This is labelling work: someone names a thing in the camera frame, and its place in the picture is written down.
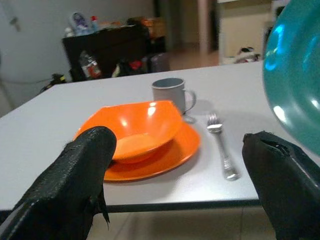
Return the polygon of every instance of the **white wall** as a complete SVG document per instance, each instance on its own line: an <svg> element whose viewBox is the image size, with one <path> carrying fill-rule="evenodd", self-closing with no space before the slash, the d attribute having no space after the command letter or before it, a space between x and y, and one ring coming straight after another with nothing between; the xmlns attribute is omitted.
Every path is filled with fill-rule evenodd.
<svg viewBox="0 0 320 240"><path fill-rule="evenodd" d="M99 21L125 21L136 16L153 17L152 0L11 0L21 32L8 24L0 9L0 80L32 83L52 73L68 74L69 63L62 37L69 15L82 12ZM30 100L47 82L3 82L14 107ZM6 108L0 101L0 109Z"/></svg>
<svg viewBox="0 0 320 240"><path fill-rule="evenodd" d="M225 55L235 56L241 47L253 47L262 54L263 27L271 19L271 0L239 0L220 6Z"/></svg>

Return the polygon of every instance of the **fork handle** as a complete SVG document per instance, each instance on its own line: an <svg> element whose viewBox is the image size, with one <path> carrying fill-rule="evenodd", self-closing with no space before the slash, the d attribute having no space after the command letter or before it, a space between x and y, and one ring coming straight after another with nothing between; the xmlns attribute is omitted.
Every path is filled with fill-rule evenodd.
<svg viewBox="0 0 320 240"><path fill-rule="evenodd" d="M221 136L221 132L216 133L215 135L216 135L216 139L218 142L220 155L223 163L223 176L226 180L230 180L230 181L237 180L239 178L239 174L231 162L231 158L229 157L229 154L226 150L224 141Z"/></svg>

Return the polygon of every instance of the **white table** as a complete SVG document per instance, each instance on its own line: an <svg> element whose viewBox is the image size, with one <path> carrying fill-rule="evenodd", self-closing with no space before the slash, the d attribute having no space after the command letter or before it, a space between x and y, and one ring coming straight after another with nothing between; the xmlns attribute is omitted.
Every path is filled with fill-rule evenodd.
<svg viewBox="0 0 320 240"><path fill-rule="evenodd" d="M243 163L245 133L272 132L296 143L269 109L262 63L169 71L55 85L0 118L0 209L11 209L36 177L60 154L77 129L102 106L152 100L151 83L175 77L197 93L188 113L201 136L201 148L186 164L147 180L104 183L111 212L197 209L258 204ZM226 181L215 138L206 130L206 112L224 119L227 148L241 173ZM307 151L320 165L320 158Z"/></svg>

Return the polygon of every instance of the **black cabinet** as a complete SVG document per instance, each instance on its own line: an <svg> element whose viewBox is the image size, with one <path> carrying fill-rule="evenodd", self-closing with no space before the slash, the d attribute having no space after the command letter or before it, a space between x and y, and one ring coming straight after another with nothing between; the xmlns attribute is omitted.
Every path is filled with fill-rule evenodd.
<svg viewBox="0 0 320 240"><path fill-rule="evenodd" d="M79 56L82 51L95 57L103 78L109 78L120 59L140 60L146 53L146 39L138 26L104 29L97 33L62 40L73 81L86 80Z"/></svg>

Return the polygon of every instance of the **mug handle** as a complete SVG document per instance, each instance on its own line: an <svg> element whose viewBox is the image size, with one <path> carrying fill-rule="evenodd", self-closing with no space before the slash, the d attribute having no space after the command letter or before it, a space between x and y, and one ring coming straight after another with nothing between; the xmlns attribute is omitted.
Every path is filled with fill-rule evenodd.
<svg viewBox="0 0 320 240"><path fill-rule="evenodd" d="M191 98L192 98L192 104L191 104L191 107L189 107L187 110L185 110L184 112L186 113L187 111L189 111L190 109L192 109L195 105L196 105L196 102L197 102L197 95L194 91L192 90L184 90L186 93L189 93L191 95Z"/></svg>

